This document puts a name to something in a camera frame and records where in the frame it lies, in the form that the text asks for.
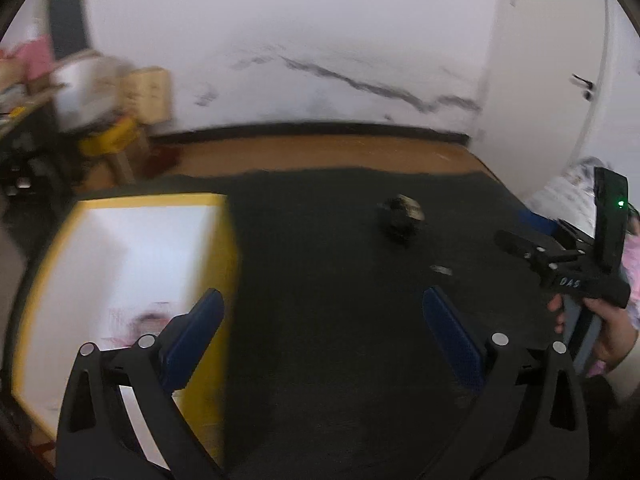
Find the right hand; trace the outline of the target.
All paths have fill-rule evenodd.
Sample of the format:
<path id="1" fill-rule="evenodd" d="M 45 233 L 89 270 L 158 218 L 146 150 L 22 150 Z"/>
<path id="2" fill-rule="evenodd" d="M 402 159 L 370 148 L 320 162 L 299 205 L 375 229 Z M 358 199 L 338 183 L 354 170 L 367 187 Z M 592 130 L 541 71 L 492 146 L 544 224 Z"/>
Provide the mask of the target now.
<path id="1" fill-rule="evenodd" d="M 603 299 L 584 298 L 582 305 L 602 321 L 600 334 L 593 352 L 612 372 L 628 356 L 638 339 L 638 330 L 632 325 L 627 312 Z"/>

